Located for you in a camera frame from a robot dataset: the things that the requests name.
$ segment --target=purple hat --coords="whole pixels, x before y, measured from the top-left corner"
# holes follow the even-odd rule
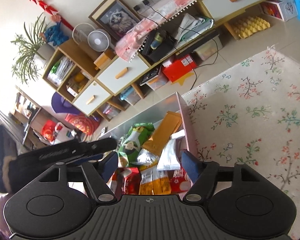
[[[55,92],[51,98],[51,106],[56,114],[66,113],[66,114],[81,114],[75,106],[65,100],[58,92]]]

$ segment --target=red paper decoration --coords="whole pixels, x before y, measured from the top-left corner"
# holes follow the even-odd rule
[[[46,4],[43,0],[32,0],[32,1],[34,1],[36,4],[39,4],[44,11],[46,11],[47,13],[49,13],[51,15],[54,15],[54,14],[58,13],[58,10],[56,10],[52,6]],[[71,24],[68,23],[63,17],[61,17],[61,22],[66,27],[68,27],[71,31],[73,31],[73,27],[71,26]]]

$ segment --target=black cable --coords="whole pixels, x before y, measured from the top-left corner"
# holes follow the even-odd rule
[[[156,11],[156,10],[154,10],[153,8],[152,8],[152,6],[150,6],[150,5],[148,5],[154,12],[156,12],[156,13],[158,13],[161,17],[163,17],[164,19],[166,19],[167,21],[168,21],[168,19],[166,18],[166,17],[164,17],[161,13],[159,13],[158,11]],[[143,16],[142,14],[139,14],[139,15],[141,15],[142,17],[144,17],[144,18],[146,18],[146,19],[148,19],[148,20],[150,20],[150,21],[153,21],[155,24],[157,24],[154,20],[152,20],[152,19],[150,19],[150,18],[148,18],[148,17],[145,17],[145,16]],[[177,25],[179,28],[181,28],[181,29],[183,29],[183,30],[185,30],[185,31],[191,31],[191,32],[194,32],[194,33],[197,33],[198,35],[201,35],[201,33],[198,33],[198,32],[196,32],[196,31],[194,31],[194,30],[189,30],[189,29],[185,29],[185,28],[182,28],[182,27],[180,27],[178,24],[176,24],[176,23],[174,23],[174,22],[172,22],[174,25]],[[193,87],[194,87],[194,84],[196,83],[196,81],[197,81],[197,73],[195,72],[195,69],[197,69],[197,68],[199,68],[199,67],[203,67],[203,66],[208,66],[208,65],[213,65],[215,62],[216,62],[216,60],[217,60],[217,58],[218,58],[218,56],[219,56],[219,49],[218,49],[218,44],[217,44],[217,42],[212,38],[212,40],[215,42],[215,44],[216,44],[216,46],[217,46],[217,56],[216,56],[216,58],[215,58],[215,60],[212,62],[212,63],[210,63],[210,64],[203,64],[203,65],[199,65],[199,66],[197,66],[196,68],[194,68],[194,69],[192,69],[193,70],[193,72],[194,72],[194,74],[195,74],[195,80],[194,80],[194,83],[192,84],[192,86],[191,86],[191,88],[190,88],[190,90],[192,90],[193,89]],[[174,46],[174,42],[170,39],[170,41],[172,42],[172,45],[173,45],[173,47],[175,48],[175,50],[179,53],[179,54],[181,54],[182,55],[182,57],[184,57],[187,61],[188,61],[188,59],[185,57],[185,55],[179,50],[179,49],[177,49],[175,46]]]

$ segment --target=white fan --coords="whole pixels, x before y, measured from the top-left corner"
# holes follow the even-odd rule
[[[72,38],[77,44],[82,41],[88,43],[89,34],[95,30],[96,28],[89,23],[80,23],[74,27],[72,31]]]
[[[100,52],[105,51],[109,46],[113,48],[109,33],[102,29],[97,29],[88,35],[88,44],[91,48]]]

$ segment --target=picture frame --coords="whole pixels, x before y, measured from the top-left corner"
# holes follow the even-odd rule
[[[104,0],[90,15],[98,27],[120,40],[140,18],[122,0]]]

